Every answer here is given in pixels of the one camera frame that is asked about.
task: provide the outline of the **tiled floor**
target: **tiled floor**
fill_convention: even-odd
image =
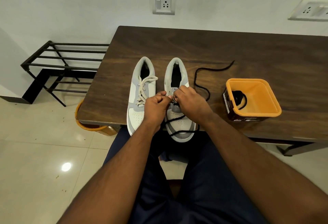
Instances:
[[[33,105],[0,99],[1,223],[56,223],[101,167],[113,142],[114,136],[76,125],[74,112],[83,94],[56,95],[66,108],[45,91]],[[328,193],[328,148],[284,157],[273,145],[262,146]],[[71,164],[68,171],[62,170],[65,163]],[[183,178],[186,164],[171,161],[161,165],[167,179]]]

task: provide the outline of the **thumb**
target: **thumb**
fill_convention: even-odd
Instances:
[[[173,96],[166,96],[159,104],[167,107],[167,105],[169,105],[170,102],[172,101],[172,98]]]

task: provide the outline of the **shoe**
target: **shoe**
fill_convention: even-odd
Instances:
[[[175,57],[171,60],[169,65],[166,68],[165,78],[164,78],[164,89],[167,95],[173,95],[173,92],[177,90],[181,85],[185,85],[189,87],[188,75],[186,68],[183,65],[183,62],[178,57]],[[196,123],[192,122],[181,112],[180,107],[177,103],[172,102],[169,105],[168,110],[166,111],[165,123],[166,129],[170,135],[174,134],[177,131],[181,130],[196,130]],[[181,118],[178,120],[173,120],[172,122],[168,122],[175,118]],[[180,132],[174,134],[172,139],[177,142],[187,142],[193,137],[194,133]]]
[[[126,122],[129,134],[132,135],[141,124],[145,114],[146,99],[156,94],[154,66],[150,59],[142,57],[134,68]]]

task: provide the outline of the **table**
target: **table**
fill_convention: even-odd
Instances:
[[[285,155],[328,146],[328,37],[119,26],[77,119],[126,125],[131,77],[143,56],[154,65],[157,92],[164,90],[166,66],[174,57],[182,59],[191,86],[197,68],[223,68],[235,60],[226,71],[198,73],[197,84],[211,92],[212,110],[250,138],[307,142]],[[229,121],[222,98],[229,78],[268,81],[282,114],[262,122]]]

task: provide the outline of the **orange bucket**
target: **orange bucket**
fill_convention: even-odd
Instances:
[[[232,91],[241,91],[247,97],[237,106]],[[228,118],[232,121],[262,121],[281,114],[281,107],[267,81],[263,79],[231,78],[226,82],[223,99]]]
[[[95,132],[101,133],[106,136],[111,136],[111,135],[117,134],[117,132],[115,131],[115,129],[113,127],[83,124],[83,123],[79,122],[76,119],[76,116],[77,116],[77,112],[79,111],[82,102],[83,102],[83,100],[78,104],[78,106],[76,107],[76,110],[75,110],[75,121],[79,127],[83,128],[84,130],[95,131]]]

